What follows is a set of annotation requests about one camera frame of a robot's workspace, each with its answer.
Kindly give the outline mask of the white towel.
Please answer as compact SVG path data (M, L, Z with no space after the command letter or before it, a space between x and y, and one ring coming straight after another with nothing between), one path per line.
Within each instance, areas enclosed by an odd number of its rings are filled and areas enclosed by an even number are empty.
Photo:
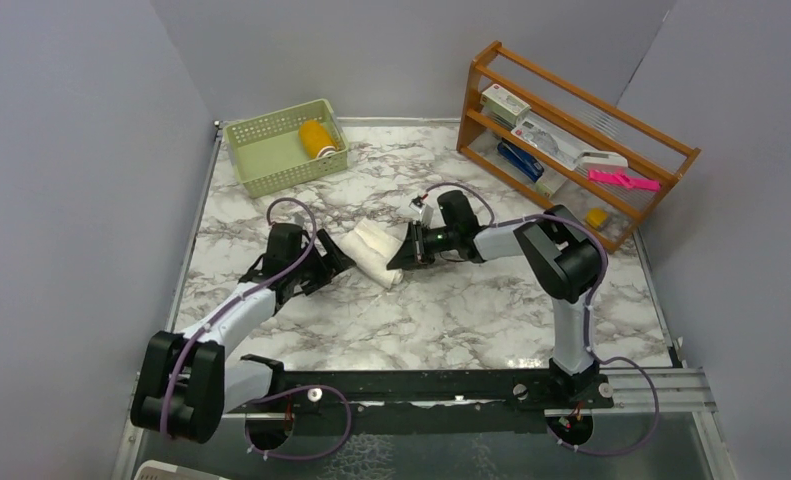
M402 241L377 223L367 218L361 219L337 241L337 245L366 276L383 288L389 290L403 280L401 269L390 270L387 267Z

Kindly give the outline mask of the yellow brown bear towel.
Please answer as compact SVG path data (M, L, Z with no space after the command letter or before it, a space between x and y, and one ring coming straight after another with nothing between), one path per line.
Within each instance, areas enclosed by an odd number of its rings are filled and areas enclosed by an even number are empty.
M319 159L337 151L335 140L317 120L311 119L302 123L298 129L298 136L310 159Z

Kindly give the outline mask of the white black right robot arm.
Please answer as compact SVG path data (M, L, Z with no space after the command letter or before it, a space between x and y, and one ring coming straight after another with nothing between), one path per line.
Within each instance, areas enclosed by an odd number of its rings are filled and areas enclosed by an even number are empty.
M549 396L560 406L575 405L587 395L599 373L591 352L587 308L607 267L600 241L560 204L541 214L488 225L479 222L460 190L441 194L437 205L442 226L409 223L387 269L428 268L447 252L456 252L475 264L523 257L552 299L555 340L548 366Z

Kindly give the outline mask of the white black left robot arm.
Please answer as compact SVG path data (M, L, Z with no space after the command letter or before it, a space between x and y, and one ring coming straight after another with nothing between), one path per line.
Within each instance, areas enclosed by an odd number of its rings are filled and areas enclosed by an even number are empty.
M207 442L223 415L248 400L261 410L284 401L281 362L248 355L228 367L228 355L289 300L310 295L356 263L323 229L309 234L291 223L272 226L265 252L207 317L180 333L149 340L129 419L133 426Z

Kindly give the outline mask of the light green plastic basket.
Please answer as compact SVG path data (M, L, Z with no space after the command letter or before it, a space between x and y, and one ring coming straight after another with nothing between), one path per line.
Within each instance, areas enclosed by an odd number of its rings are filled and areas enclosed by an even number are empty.
M336 142L337 151L319 159L305 153L298 129L317 120ZM295 105L224 127L224 138L238 182L252 198L289 189L348 168L349 142L325 99Z

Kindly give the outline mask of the blue flat object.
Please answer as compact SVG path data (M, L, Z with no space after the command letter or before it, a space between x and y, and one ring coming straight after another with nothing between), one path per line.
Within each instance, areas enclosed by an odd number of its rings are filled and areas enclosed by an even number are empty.
M544 174L543 166L534 156L522 150L518 146L501 140L496 147L498 153L505 158L511 165L523 173L529 180L536 183Z

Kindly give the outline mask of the white green small box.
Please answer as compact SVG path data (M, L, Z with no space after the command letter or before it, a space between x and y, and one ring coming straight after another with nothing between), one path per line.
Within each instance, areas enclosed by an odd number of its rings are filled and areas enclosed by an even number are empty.
M530 105L500 84L494 83L481 92L480 104L501 124L513 128L530 112Z

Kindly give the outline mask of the orange wooden shelf rack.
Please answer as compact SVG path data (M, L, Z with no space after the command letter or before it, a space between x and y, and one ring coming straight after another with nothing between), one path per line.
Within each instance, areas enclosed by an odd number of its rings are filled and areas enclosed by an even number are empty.
M513 137L503 132L501 125L489 117L487 108L479 103L480 87L493 84L523 99L561 133L623 155L629 162L627 170L632 177L656 181L659 190L634 193L618 185L592 181L587 168L568 171L547 154L519 140L517 146L565 180L552 197L539 193L534 183L514 172L485 145L490 139ZM604 209L611 220L595 235L610 253L632 237L701 153L700 149L685 145L507 49L499 41L476 55L469 67L456 149L541 208L564 204L578 218L583 218L591 208Z

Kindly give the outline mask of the yellow grey sponge block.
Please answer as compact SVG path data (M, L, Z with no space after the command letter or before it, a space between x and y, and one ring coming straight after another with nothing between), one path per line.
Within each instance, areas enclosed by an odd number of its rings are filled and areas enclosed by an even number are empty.
M590 228L601 231L610 223L611 218L609 212L601 208L592 208L587 212L585 222Z

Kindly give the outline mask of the pink clip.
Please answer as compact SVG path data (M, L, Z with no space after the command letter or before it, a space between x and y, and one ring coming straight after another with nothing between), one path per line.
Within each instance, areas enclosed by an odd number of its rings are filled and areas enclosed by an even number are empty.
M628 190L644 190L658 192L661 189L659 182L641 177L632 177L623 171L605 172L590 170L587 172L590 181L620 186Z

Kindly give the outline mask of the white device on shelf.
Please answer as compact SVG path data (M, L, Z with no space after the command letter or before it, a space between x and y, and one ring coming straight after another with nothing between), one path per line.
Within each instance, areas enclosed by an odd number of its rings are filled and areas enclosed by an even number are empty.
M580 166L606 173L623 173L629 166L624 156L610 151L585 150L577 160Z

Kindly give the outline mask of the white basket at bottom edge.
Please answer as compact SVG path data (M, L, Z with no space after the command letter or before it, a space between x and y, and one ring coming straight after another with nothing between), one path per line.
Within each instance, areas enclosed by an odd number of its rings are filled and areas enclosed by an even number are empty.
M148 460L133 476L134 480L228 480L225 477L183 466Z

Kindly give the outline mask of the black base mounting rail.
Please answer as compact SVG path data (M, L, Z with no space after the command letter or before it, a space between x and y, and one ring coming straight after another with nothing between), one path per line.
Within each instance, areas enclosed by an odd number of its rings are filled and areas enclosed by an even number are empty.
M556 396L547 369L285 371L264 405L252 400L225 413L256 430L291 426L295 436L422 435L546 431L549 416L610 409L600 385L573 399Z

